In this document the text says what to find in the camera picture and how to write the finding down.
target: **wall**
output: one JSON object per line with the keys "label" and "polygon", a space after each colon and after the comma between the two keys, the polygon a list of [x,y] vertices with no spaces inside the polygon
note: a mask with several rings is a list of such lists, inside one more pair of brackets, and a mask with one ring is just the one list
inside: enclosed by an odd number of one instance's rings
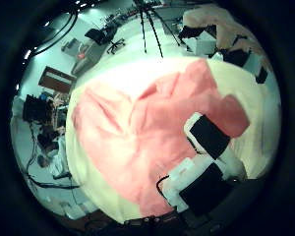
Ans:
{"label": "wall", "polygon": [[[64,14],[59,18],[55,19],[50,27],[55,29],[60,29],[67,22],[69,15]],[[49,48],[48,50],[32,57],[29,61],[25,74],[23,76],[22,82],[20,84],[19,95],[22,99],[26,99],[27,94],[31,94],[34,96],[39,96],[43,91],[43,87],[38,85],[40,77],[42,75],[43,70],[46,66],[57,69],[63,73],[71,75],[71,70],[76,62],[76,59],[64,52],[61,51],[61,47],[73,38],[81,42],[85,42],[88,38],[84,37],[85,33],[91,28],[91,25],[86,23],[85,21],[78,18],[75,26],[72,30],[57,44]],[[46,43],[46,45],[41,45],[38,47],[37,51],[50,43]]]}
{"label": "wall", "polygon": [[110,14],[114,14],[118,9],[126,10],[134,4],[133,0],[109,0],[100,3],[92,9],[84,10],[79,17],[85,22],[91,24],[94,28],[104,26],[103,19]]}

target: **light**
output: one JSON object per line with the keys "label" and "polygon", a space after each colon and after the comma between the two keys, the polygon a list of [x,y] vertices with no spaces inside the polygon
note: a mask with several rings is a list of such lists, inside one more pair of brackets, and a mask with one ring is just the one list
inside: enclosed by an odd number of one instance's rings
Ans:
{"label": "light", "polygon": [[29,56],[30,56],[30,54],[31,54],[31,51],[29,50],[29,51],[27,51],[27,54],[24,56],[24,59],[28,59],[29,58]]}

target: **light stand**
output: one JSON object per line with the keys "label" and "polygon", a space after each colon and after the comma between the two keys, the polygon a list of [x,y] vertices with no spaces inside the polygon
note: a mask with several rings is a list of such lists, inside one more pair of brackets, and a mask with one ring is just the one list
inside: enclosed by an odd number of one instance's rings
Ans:
{"label": "light stand", "polygon": [[175,37],[173,31],[170,29],[170,27],[167,25],[167,23],[155,12],[155,10],[151,7],[150,4],[145,3],[144,0],[134,0],[134,2],[138,7],[140,18],[141,18],[142,31],[143,31],[143,35],[144,35],[144,41],[145,41],[145,53],[147,53],[147,42],[146,42],[146,32],[145,32],[145,24],[144,24],[144,13],[146,13],[149,24],[151,25],[151,28],[153,30],[153,33],[154,33],[156,41],[157,41],[160,56],[162,58],[163,58],[163,53],[161,50],[161,45],[160,45],[158,35],[157,35],[155,27],[154,27],[154,22],[153,22],[153,19],[151,18],[150,12],[153,12],[153,14],[160,19],[160,21],[165,25],[165,27],[170,31],[170,33],[174,37],[175,41],[177,42],[177,45],[180,46],[180,43],[178,42],[177,38]]}

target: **pink fabric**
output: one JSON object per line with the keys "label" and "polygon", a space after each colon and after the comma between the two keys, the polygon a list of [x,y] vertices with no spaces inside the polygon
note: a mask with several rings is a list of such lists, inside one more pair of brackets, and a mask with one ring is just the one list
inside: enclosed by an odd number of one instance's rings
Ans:
{"label": "pink fabric", "polygon": [[205,60],[190,64],[185,73],[157,79],[135,100],[94,82],[82,94],[72,120],[103,178],[137,203],[144,217],[171,210],[155,183],[183,158],[195,155],[183,126],[196,111],[231,137],[249,126],[237,99],[220,96]]}

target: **table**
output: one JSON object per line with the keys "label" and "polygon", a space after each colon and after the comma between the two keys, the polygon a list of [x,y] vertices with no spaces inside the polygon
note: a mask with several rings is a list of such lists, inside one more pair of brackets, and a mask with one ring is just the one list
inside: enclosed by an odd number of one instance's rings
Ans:
{"label": "table", "polygon": [[[118,89],[131,90],[139,85],[136,83],[138,76],[148,84],[150,80],[164,74],[174,71],[183,72],[191,62],[198,59],[197,57],[185,57],[142,60],[114,68],[94,80],[107,81]],[[239,67],[210,59],[207,62],[217,82],[219,92],[222,95],[234,94],[247,112],[251,125],[240,138],[232,141],[231,145],[235,154],[244,162],[248,177],[257,178],[265,170],[266,162],[269,160],[269,156],[263,155],[260,144],[263,135],[261,121],[264,118],[267,88],[265,85],[257,85],[254,76]],[[139,207],[121,198],[105,182],[100,172],[91,164],[76,136],[71,114],[87,84],[72,92],[69,104],[66,144],[70,172],[75,181],[81,185],[86,196],[108,216],[121,223],[127,219],[140,218]]]}

